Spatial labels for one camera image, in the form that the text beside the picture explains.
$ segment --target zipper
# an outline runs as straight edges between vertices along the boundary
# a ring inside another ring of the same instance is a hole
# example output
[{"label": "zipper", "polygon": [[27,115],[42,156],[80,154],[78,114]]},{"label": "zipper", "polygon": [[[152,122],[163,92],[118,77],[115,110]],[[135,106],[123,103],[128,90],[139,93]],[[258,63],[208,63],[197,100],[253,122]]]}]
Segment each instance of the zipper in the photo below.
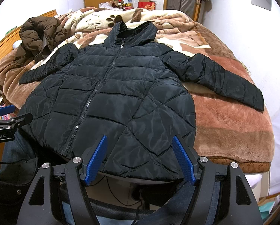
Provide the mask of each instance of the zipper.
[{"label": "zipper", "polygon": [[104,78],[96,84],[96,86],[95,86],[95,88],[94,88],[94,91],[89,95],[87,104],[86,104],[85,107],[84,107],[84,110],[83,110],[83,112],[82,112],[82,115],[81,115],[81,117],[79,118],[79,120],[77,121],[76,126],[74,127],[74,130],[73,130],[73,132],[72,132],[72,134],[71,134],[71,137],[70,137],[70,139],[69,139],[69,141],[68,141],[68,144],[66,145],[66,149],[65,149],[65,150],[63,149],[63,150],[61,151],[61,155],[67,156],[68,151],[69,151],[69,149],[70,149],[70,147],[71,147],[71,145],[72,145],[72,142],[73,142],[73,140],[74,140],[74,138],[75,138],[75,136],[76,136],[76,133],[77,133],[77,131],[78,131],[78,128],[79,128],[79,126],[81,125],[82,121],[84,120],[84,118],[85,118],[85,116],[86,116],[86,112],[87,112],[87,110],[88,110],[88,107],[89,107],[89,105],[90,105],[90,102],[92,101],[93,97],[96,95],[97,90],[98,90],[98,87],[100,86],[101,82],[103,82],[103,81],[105,81],[105,80],[107,79],[107,77],[108,77],[108,75],[109,75],[109,72],[110,72],[110,71],[112,70],[112,68],[114,67],[115,62],[116,62],[117,58],[119,57],[119,55],[120,55],[120,53],[121,53],[121,49],[122,49],[123,46],[124,46],[124,40],[125,40],[125,38],[122,40],[122,44],[121,44],[121,46],[120,46],[120,49],[119,49],[119,51],[118,51],[116,57],[114,58],[111,67],[110,67],[110,68],[108,69],[108,71],[106,72]]}]

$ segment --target jacket collar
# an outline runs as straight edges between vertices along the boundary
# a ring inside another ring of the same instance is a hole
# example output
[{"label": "jacket collar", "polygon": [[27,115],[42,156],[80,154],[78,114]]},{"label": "jacket collar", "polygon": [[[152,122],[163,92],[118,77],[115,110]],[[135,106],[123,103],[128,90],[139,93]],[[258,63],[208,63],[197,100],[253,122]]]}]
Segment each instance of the jacket collar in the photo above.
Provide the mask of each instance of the jacket collar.
[{"label": "jacket collar", "polygon": [[155,39],[158,29],[152,22],[144,22],[135,29],[128,29],[124,22],[116,23],[105,39],[105,47],[120,48],[124,39],[124,47],[139,46]]}]

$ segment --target jacket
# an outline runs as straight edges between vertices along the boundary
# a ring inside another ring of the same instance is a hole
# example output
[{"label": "jacket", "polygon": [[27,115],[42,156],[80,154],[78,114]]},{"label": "jacket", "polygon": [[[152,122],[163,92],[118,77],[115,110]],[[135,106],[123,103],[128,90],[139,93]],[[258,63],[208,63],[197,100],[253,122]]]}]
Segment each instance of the jacket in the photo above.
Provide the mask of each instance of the jacket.
[{"label": "jacket", "polygon": [[191,58],[153,42],[156,32],[151,22],[135,29],[120,22],[104,44],[66,44],[26,72],[20,83],[42,82],[19,112],[34,117],[24,131],[68,159],[105,134],[102,173],[168,182],[183,178],[173,136],[190,147],[195,138],[195,106],[181,80],[264,110],[256,86],[202,54]]},{"label": "jacket", "polygon": [[47,58],[67,38],[67,31],[60,20],[40,16],[28,19],[21,26],[19,36],[22,43],[13,61],[16,65],[22,65],[32,57],[35,63]]}]

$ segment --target wooden headboard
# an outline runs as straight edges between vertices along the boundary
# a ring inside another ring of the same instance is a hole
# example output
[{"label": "wooden headboard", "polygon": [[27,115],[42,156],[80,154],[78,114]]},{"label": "wooden headboard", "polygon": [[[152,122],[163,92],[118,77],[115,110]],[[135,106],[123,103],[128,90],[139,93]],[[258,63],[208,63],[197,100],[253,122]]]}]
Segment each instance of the wooden headboard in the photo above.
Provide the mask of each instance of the wooden headboard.
[{"label": "wooden headboard", "polygon": [[[56,10],[49,11],[47,13],[44,13],[40,16],[44,17],[54,17],[57,15]],[[12,47],[15,41],[20,40],[19,37],[19,31],[20,27],[16,28],[9,34],[7,34],[1,41],[0,41],[0,59],[2,59],[5,55],[9,54],[12,51]]]}]

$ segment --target wire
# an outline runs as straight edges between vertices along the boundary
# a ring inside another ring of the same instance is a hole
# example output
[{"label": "wire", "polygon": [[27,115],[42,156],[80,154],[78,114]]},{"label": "wire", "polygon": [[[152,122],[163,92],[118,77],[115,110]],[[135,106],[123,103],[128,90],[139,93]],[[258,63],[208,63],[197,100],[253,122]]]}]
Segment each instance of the wire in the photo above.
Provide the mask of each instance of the wire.
[{"label": "wire", "polygon": [[9,165],[9,164],[15,164],[15,163],[18,163],[18,162],[21,162],[21,161],[28,161],[28,160],[27,159],[20,159],[19,161],[16,161],[16,162],[0,162],[0,164]]},{"label": "wire", "polygon": [[117,199],[117,197],[116,197],[116,196],[113,194],[113,192],[111,191],[111,188],[110,188],[110,185],[109,185],[108,177],[107,177],[107,184],[108,184],[108,187],[109,187],[109,190],[110,190],[111,194],[114,196],[114,198],[115,198],[120,204],[122,204],[122,205],[124,205],[124,206],[133,206],[133,205],[136,205],[136,204],[139,203],[139,202],[142,203],[141,200],[140,200],[140,201],[137,201],[136,203],[131,204],[131,205],[126,205],[126,204],[122,203],[120,200]]},{"label": "wire", "polygon": [[102,181],[102,180],[104,179],[104,177],[105,177],[105,176],[103,176],[103,178],[102,178],[101,180],[99,180],[96,184],[89,185],[89,187],[90,187],[90,186],[95,186],[95,185],[97,185],[100,181]]},{"label": "wire", "polygon": [[133,220],[131,225],[134,225],[135,222],[138,220],[138,213],[139,213],[139,208],[142,206],[142,200],[140,200],[140,202],[141,202],[141,204],[137,207],[135,219]]}]

